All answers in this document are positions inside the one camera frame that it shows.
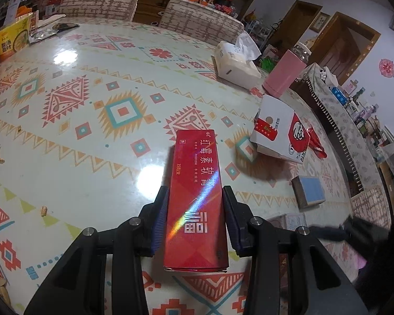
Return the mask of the long red carton box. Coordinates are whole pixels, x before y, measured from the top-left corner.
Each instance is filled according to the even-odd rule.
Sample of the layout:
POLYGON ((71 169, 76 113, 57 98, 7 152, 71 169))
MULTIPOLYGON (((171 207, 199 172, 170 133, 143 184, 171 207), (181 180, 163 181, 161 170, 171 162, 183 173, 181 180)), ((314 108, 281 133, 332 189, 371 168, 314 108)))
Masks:
POLYGON ((212 129, 176 132, 164 268, 184 272, 228 268, 221 172, 212 129))

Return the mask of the grey box under red box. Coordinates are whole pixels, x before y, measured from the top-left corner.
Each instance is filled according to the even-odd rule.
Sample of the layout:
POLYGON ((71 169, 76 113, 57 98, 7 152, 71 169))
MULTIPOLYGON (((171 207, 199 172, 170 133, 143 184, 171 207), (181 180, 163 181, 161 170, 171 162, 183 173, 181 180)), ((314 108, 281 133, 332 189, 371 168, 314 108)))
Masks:
POLYGON ((267 220, 276 228, 295 231, 301 226, 307 226, 304 213, 286 213, 267 220))

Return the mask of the small blue grey box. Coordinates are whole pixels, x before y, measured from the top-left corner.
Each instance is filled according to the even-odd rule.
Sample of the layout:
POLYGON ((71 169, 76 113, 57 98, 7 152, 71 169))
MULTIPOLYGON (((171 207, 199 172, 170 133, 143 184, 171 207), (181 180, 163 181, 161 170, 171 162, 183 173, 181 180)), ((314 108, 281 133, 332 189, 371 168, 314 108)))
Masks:
POLYGON ((291 183, 299 209, 312 208, 325 202, 326 198, 319 178, 296 176, 291 183))

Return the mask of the sideboard with patterned cloth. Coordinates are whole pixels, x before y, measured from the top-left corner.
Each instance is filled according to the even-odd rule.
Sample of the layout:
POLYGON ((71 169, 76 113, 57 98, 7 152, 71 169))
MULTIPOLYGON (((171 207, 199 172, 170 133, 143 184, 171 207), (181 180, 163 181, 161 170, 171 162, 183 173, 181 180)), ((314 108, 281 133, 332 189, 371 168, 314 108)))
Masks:
POLYGON ((327 133, 346 171, 354 214, 384 228, 394 219, 388 189, 366 139, 346 109, 322 79, 324 70, 316 63, 306 67, 291 88, 311 108, 327 133))

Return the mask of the red crumpled wrapper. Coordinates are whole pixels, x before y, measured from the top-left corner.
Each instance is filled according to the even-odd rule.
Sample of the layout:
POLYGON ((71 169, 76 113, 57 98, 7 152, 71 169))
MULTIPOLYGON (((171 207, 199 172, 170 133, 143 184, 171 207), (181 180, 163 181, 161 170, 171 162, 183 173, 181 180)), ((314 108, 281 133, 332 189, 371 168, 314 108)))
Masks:
POLYGON ((309 134, 309 148, 314 151, 315 155, 319 159, 326 159, 327 153, 325 152, 324 147, 322 146, 321 141, 319 140, 319 137, 314 131, 313 127, 310 127, 307 131, 309 134))

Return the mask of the white red paper bag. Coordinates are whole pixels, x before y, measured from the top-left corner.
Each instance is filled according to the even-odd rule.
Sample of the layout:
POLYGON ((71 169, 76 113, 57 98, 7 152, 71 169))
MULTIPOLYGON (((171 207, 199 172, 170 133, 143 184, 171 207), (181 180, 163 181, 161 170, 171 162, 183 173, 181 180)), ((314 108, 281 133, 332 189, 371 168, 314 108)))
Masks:
POLYGON ((303 164, 310 135, 294 109, 265 94, 250 141, 258 153, 303 164))

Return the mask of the pink thermos bottle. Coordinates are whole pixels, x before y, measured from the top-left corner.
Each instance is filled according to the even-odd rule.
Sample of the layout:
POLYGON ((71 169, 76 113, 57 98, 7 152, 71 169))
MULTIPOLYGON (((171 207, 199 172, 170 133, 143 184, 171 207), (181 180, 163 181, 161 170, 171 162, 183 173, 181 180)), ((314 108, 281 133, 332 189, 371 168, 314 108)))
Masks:
POLYGON ((311 54, 311 50, 301 42, 286 50, 263 82, 265 92, 272 97, 280 98, 306 68, 311 54))

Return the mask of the white tissue box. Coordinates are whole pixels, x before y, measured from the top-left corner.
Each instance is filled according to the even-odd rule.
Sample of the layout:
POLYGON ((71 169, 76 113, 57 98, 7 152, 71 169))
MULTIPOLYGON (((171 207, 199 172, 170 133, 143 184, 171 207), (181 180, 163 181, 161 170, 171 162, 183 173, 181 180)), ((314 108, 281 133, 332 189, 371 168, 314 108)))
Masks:
POLYGON ((214 51, 218 76, 250 90, 261 79, 254 63, 260 56, 258 46, 246 31, 238 36, 234 44, 221 41, 214 51))

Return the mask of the yellow snack box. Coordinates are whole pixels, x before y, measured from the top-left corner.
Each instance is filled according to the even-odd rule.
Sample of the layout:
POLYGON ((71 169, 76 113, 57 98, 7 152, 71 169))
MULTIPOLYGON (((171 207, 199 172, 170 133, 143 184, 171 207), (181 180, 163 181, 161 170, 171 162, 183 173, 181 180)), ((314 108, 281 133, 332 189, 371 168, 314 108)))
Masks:
POLYGON ((30 32, 35 29, 35 13, 29 13, 13 21, 12 24, 0 29, 0 61, 4 61, 30 43, 30 32))

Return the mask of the left patterned chair back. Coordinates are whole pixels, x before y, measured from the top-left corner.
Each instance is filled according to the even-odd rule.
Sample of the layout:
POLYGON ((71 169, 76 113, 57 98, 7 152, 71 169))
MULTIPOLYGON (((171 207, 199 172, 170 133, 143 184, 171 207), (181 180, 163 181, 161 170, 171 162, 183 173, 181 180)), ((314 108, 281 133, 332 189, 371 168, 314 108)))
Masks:
POLYGON ((60 14, 67 17, 90 17, 132 21, 139 0, 61 0, 60 14))

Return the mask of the patterned chair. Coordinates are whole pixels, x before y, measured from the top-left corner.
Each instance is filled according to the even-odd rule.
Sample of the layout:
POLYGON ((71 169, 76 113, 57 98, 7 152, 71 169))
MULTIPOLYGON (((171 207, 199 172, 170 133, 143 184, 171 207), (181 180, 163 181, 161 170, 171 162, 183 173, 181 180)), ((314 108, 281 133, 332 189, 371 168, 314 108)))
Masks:
POLYGON ((235 43, 244 31, 237 19, 188 0, 170 0, 159 27, 214 46, 221 41, 235 43))
POLYGON ((139 0, 61 0, 60 14, 67 17, 90 17, 132 21, 139 0))

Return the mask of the right patterned chair back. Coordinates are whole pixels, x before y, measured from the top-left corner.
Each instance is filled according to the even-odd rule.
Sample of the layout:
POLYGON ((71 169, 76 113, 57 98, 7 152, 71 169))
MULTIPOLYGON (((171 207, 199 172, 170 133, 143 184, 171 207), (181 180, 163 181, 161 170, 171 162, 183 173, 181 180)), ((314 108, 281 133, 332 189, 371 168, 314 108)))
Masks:
POLYGON ((237 19, 188 0, 170 0, 159 27, 214 46, 221 41, 235 43, 244 31, 237 19))

